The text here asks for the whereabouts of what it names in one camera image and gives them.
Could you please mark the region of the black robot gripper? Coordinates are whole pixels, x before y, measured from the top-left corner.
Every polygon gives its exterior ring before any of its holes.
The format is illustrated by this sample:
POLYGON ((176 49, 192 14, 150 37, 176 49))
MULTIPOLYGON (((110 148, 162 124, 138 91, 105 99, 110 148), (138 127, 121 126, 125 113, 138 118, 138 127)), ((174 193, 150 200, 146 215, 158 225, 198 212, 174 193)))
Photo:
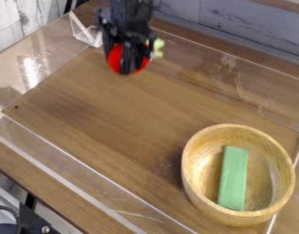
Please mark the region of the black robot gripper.
POLYGON ((97 11, 107 64, 122 75, 138 73, 150 64, 153 9, 153 0, 110 0, 110 6, 97 11))

